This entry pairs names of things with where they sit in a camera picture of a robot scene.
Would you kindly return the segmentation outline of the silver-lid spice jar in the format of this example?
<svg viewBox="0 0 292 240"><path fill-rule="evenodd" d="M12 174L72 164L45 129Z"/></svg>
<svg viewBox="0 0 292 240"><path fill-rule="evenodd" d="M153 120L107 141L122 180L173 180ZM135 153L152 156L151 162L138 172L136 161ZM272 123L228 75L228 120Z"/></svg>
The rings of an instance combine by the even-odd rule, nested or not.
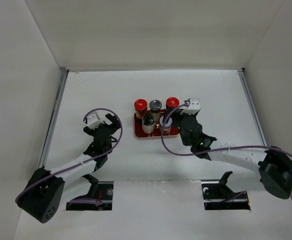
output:
<svg viewBox="0 0 292 240"><path fill-rule="evenodd" d="M163 135L169 135L171 131L172 118L165 120L165 116L162 116L159 120L159 129Z"/></svg>

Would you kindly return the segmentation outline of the tall red-cap sauce bottle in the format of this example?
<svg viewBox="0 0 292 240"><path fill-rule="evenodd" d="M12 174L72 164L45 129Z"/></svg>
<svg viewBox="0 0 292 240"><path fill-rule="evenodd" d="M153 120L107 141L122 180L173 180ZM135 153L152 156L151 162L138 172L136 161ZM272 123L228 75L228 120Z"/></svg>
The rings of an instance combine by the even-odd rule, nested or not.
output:
<svg viewBox="0 0 292 240"><path fill-rule="evenodd" d="M169 97L167 100L166 100L166 113L170 113L174 108L178 107L179 106L179 99L176 98L176 97Z"/></svg>

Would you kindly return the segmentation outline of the grey-cap white salt shaker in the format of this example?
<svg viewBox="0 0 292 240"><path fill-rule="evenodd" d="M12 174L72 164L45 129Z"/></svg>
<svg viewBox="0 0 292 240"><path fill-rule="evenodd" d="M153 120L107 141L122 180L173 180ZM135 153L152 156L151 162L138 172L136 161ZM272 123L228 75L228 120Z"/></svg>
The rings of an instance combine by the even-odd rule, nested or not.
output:
<svg viewBox="0 0 292 240"><path fill-rule="evenodd" d="M154 99L149 103L150 114L154 117L156 123L160 120L160 110L162 108L162 102L160 100Z"/></svg>

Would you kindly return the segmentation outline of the black-cap white bottle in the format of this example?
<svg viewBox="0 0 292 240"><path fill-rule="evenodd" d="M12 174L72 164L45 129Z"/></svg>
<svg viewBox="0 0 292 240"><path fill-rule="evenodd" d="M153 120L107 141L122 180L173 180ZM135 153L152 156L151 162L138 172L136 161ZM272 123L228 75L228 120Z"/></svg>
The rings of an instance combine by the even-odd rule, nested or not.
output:
<svg viewBox="0 0 292 240"><path fill-rule="evenodd" d="M142 130L145 134L151 134L154 131L155 119L150 113L147 113L142 118Z"/></svg>

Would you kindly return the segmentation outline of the short red-lid sauce jar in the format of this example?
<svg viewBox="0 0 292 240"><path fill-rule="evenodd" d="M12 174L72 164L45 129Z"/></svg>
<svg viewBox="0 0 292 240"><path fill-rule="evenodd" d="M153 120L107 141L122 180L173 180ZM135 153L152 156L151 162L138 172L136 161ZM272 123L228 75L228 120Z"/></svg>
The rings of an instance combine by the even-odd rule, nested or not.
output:
<svg viewBox="0 0 292 240"><path fill-rule="evenodd" d="M137 99L134 102L134 109L136 118L142 119L148 109L148 102L144 99Z"/></svg>

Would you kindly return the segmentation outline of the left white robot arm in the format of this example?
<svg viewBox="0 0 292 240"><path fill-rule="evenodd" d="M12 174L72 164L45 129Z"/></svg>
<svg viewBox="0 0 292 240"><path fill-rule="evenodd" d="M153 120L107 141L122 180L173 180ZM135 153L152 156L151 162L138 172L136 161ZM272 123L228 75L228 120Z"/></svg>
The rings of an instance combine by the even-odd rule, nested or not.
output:
<svg viewBox="0 0 292 240"><path fill-rule="evenodd" d="M64 188L80 178L88 180L81 186L83 196L68 201L67 210L99 209L108 204L107 200L102 199L99 181L92 173L104 165L108 155L118 145L121 139L113 135L116 131L122 131L123 127L120 118L112 110L105 115L107 122L100 120L97 112L94 109L84 116L84 132L92 136L93 141L83 154L63 166L35 170L25 189L16 197L17 206L39 222L44 224L55 215Z"/></svg>

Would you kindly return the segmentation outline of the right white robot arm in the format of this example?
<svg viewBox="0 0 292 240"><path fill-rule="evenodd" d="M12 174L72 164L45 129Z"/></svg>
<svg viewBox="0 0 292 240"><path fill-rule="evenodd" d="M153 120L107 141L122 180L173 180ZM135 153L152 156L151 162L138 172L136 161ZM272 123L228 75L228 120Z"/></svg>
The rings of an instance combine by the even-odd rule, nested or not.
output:
<svg viewBox="0 0 292 240"><path fill-rule="evenodd" d="M189 156L208 161L228 163L250 170L260 176L260 182L271 195L288 199L292 192L292 154L274 146L222 144L203 133L197 121L198 111L190 112L185 105L166 112L165 121L172 120Z"/></svg>

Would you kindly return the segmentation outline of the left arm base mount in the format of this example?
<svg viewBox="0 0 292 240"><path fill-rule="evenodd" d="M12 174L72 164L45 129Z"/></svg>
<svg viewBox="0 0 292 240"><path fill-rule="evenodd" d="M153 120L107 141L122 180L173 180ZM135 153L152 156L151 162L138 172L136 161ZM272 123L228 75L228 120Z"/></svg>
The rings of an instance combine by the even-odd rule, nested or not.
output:
<svg viewBox="0 0 292 240"><path fill-rule="evenodd" d="M83 176L90 188L84 195L80 195L66 203L67 211L111 211L113 204L114 182L99 181L91 174Z"/></svg>

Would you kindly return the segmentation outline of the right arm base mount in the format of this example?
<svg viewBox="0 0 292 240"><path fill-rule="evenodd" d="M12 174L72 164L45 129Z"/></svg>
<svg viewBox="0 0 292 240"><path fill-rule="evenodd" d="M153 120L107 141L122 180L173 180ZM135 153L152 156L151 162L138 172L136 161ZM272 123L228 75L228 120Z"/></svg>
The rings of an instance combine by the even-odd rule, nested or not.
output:
<svg viewBox="0 0 292 240"><path fill-rule="evenodd" d="M250 210L247 191L234 192L226 185L232 173L232 171L227 171L221 179L201 182L206 211Z"/></svg>

